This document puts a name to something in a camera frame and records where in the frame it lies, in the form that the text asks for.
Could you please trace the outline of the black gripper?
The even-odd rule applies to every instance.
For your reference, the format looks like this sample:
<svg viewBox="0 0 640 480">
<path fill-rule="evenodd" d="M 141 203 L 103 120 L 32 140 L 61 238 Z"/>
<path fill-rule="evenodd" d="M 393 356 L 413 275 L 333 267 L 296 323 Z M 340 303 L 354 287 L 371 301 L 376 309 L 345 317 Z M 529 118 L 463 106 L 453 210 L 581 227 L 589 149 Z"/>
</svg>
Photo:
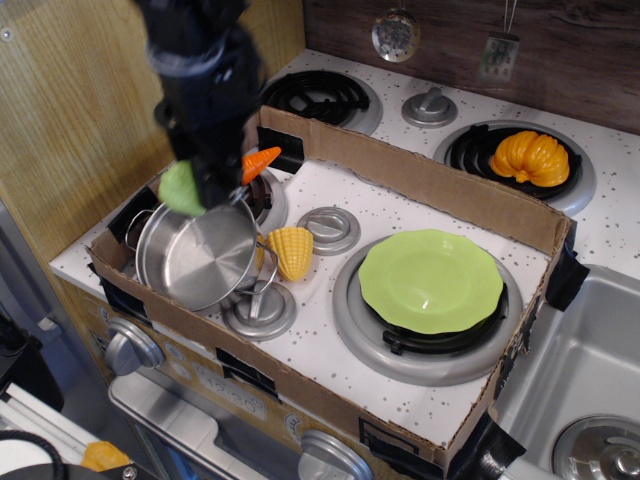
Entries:
<svg viewBox="0 0 640 480">
<path fill-rule="evenodd" d="M 202 53 L 180 55 L 152 47 L 165 101 L 187 143 L 198 198 L 205 209 L 238 202 L 242 185 L 244 125 L 258 110 L 265 83 L 251 35 L 233 27 Z"/>
</svg>

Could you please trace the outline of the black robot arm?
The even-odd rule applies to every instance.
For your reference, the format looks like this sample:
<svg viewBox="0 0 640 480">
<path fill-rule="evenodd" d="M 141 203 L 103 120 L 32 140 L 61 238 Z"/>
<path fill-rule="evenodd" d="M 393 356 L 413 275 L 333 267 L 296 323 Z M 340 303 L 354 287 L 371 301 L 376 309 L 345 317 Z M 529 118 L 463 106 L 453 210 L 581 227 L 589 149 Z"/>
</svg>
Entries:
<svg viewBox="0 0 640 480">
<path fill-rule="evenodd" d="M 199 201 L 228 203 L 241 186 L 244 127 L 261 106 L 263 63 L 239 18 L 244 1 L 139 1 L 145 55 L 159 76 L 155 107 L 177 158 L 190 162 Z"/>
</svg>

